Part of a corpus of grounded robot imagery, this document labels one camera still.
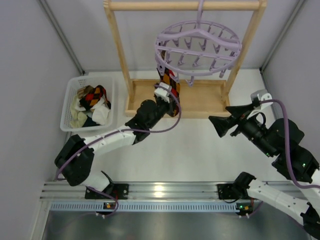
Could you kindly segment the red black argyle sock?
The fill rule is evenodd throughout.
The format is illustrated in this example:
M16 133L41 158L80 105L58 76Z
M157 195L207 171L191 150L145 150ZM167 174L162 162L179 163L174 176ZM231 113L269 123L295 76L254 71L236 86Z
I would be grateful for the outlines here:
M102 85L97 85L85 95L83 98L79 99L80 106L84 107L86 111L91 110L92 107L102 100L109 109L111 109L111 102L107 98L107 91Z

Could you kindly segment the purple round clip hanger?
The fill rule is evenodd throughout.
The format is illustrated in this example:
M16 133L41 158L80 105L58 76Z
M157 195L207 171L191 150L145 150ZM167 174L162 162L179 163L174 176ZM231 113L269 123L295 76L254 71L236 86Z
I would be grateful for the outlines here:
M172 24L162 30L155 40L155 61L158 74L169 75L180 82L188 76L192 86L196 77L219 73L223 77L238 59L242 43L229 27L203 20L204 1L198 2L195 20Z

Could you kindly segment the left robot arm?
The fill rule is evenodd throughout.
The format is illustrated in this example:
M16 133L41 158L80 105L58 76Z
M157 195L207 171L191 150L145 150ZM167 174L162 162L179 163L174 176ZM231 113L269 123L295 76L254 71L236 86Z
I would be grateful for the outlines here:
M104 170L98 169L98 161L116 149L142 142L164 115L175 115L176 108L173 98L144 100L135 116L116 130L91 137L71 136L54 164L70 186L84 185L110 194L114 183Z

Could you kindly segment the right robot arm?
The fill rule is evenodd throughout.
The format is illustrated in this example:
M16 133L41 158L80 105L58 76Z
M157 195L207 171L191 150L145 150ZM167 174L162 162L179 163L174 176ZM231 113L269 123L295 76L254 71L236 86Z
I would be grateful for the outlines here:
M320 164L313 154L300 146L305 134L287 116L284 104L277 100L283 117L270 127L257 120L260 109L274 103L264 100L248 105L228 106L229 117L209 116L219 137L243 134L267 157L275 157L271 164L276 171L291 181L304 195L299 199L258 180L248 172L241 172L233 183L218 185L221 200L255 199L282 211L294 219L315 239L320 238Z

